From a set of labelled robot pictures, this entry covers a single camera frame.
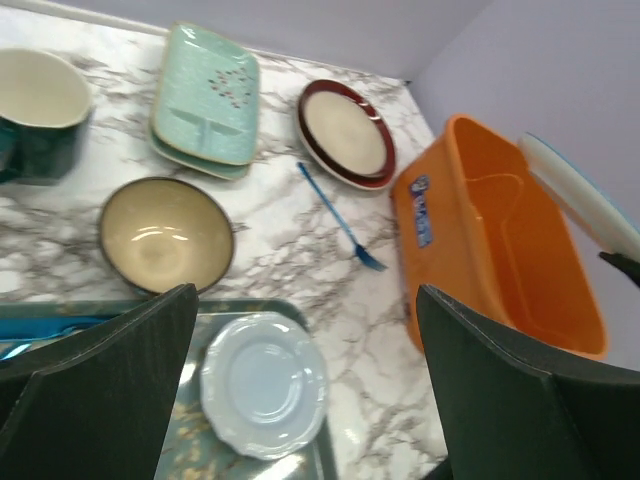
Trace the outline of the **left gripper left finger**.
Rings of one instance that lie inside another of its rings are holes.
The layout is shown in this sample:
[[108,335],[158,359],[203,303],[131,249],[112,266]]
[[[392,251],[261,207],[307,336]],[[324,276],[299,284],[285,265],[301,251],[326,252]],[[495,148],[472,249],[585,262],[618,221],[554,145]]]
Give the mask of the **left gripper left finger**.
[[2,478],[153,478],[197,311],[181,285],[2,363]]

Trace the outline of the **white strawberry pattern plate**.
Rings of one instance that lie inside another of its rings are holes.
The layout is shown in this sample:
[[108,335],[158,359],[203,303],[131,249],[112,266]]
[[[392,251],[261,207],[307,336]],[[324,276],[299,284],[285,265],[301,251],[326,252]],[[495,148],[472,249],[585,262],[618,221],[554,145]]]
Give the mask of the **white strawberry pattern plate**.
[[589,178],[531,133],[517,145],[530,175],[587,236],[607,253],[639,260],[639,229]]

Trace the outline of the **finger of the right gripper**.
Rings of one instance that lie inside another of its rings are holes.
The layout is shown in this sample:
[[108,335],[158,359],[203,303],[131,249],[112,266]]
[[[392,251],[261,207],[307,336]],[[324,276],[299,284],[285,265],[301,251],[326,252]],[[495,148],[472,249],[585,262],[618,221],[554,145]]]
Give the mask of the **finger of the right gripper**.
[[637,287],[640,287],[640,263],[619,253],[600,252],[599,257],[626,275]]

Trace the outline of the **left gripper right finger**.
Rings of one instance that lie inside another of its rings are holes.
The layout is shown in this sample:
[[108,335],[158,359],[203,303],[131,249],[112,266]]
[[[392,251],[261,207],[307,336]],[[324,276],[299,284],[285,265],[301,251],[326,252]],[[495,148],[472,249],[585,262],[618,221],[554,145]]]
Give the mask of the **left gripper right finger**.
[[431,285],[416,310],[453,478],[638,478],[638,372],[547,345]]

